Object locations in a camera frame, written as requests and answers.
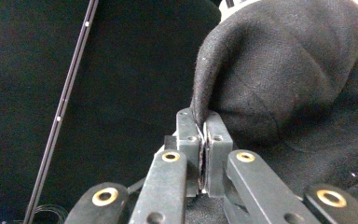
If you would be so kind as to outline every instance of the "dark background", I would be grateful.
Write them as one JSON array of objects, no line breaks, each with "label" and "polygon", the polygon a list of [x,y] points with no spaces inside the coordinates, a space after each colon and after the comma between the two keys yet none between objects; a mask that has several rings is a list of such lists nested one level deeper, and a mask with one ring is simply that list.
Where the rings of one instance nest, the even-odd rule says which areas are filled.
[{"label": "dark background", "polygon": [[[30,199],[88,1],[0,1],[0,213]],[[197,52],[220,21],[206,0],[100,1],[41,202],[146,175],[191,100]]]}]

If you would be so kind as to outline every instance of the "black fabric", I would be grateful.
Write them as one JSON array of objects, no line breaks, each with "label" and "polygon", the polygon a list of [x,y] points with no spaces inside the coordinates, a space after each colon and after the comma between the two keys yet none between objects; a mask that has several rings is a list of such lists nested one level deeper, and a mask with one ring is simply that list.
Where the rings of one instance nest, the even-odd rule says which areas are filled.
[{"label": "black fabric", "polygon": [[[0,211],[23,218],[88,1],[0,1]],[[207,0],[100,1],[42,203],[145,177],[190,104]]]},{"label": "black fabric", "polygon": [[251,4],[200,48],[192,107],[218,112],[240,148],[260,154],[294,193],[358,186],[358,6]]}]

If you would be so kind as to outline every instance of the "brass insert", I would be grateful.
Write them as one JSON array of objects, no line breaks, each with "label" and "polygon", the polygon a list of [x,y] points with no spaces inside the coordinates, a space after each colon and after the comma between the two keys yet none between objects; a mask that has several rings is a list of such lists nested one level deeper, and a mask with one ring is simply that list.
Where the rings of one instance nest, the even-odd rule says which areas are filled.
[{"label": "brass insert", "polygon": [[115,201],[118,191],[114,188],[101,189],[92,196],[92,202],[97,206],[106,206]]},{"label": "brass insert", "polygon": [[180,155],[177,152],[166,152],[162,155],[162,159],[167,162],[179,161]]},{"label": "brass insert", "polygon": [[255,160],[255,156],[249,152],[240,152],[237,154],[237,159],[243,162],[251,162]]},{"label": "brass insert", "polygon": [[[347,206],[347,201],[345,200],[345,198],[340,195],[339,193],[332,191],[332,190],[328,190],[328,189],[319,189],[316,192],[316,195],[318,195],[318,198],[325,204],[333,206],[333,207],[345,207]],[[333,197],[335,197],[337,199],[336,202],[331,201],[330,199],[328,199],[326,197],[326,195],[331,195]]]}]

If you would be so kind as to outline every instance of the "metal rod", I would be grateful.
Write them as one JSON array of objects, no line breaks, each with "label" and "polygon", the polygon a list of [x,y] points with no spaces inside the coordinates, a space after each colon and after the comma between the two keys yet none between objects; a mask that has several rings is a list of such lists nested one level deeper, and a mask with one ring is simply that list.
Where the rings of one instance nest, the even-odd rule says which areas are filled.
[{"label": "metal rod", "polygon": [[74,86],[78,66],[80,64],[84,48],[86,46],[87,39],[90,33],[90,27],[92,20],[94,19],[95,11],[98,6],[98,0],[90,0],[87,8],[86,16],[80,30],[80,35],[76,43],[74,56],[69,67],[68,75],[63,86],[61,99],[57,108],[57,112],[54,117],[54,121],[51,127],[50,135],[43,155],[42,162],[40,164],[39,173],[37,174],[36,181],[34,183],[34,191],[29,201],[27,211],[25,213],[24,224],[31,224],[34,220],[34,212],[39,202],[40,194],[45,184],[46,176],[48,174],[48,168],[51,162],[51,157],[54,152],[54,148],[57,142],[60,128],[62,126],[62,120],[65,115],[66,107],[68,106],[71,91]]}]

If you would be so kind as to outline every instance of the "thin black rod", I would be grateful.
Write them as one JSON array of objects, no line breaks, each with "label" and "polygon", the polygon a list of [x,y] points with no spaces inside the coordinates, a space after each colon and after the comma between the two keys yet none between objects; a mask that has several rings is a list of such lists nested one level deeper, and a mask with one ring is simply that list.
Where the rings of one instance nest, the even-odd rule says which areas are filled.
[{"label": "thin black rod", "polygon": [[69,67],[68,75],[63,86],[62,95],[58,104],[57,112],[54,117],[54,121],[51,127],[50,135],[48,136],[48,142],[46,144],[45,154],[43,155],[42,162],[40,164],[39,173],[37,174],[36,181],[34,183],[34,191],[29,201],[27,211],[25,213],[24,224],[31,224],[34,220],[34,213],[39,202],[40,194],[45,184],[46,176],[48,174],[48,168],[50,166],[51,157],[54,152],[54,148],[57,142],[60,128],[62,126],[62,120],[65,115],[66,107],[68,106],[71,91],[74,86],[78,66],[80,64],[84,48],[86,46],[87,39],[90,33],[90,27],[92,20],[94,19],[95,11],[98,6],[98,0],[90,0],[89,7],[87,8],[86,16],[80,30],[80,35],[77,40],[74,56]]}]

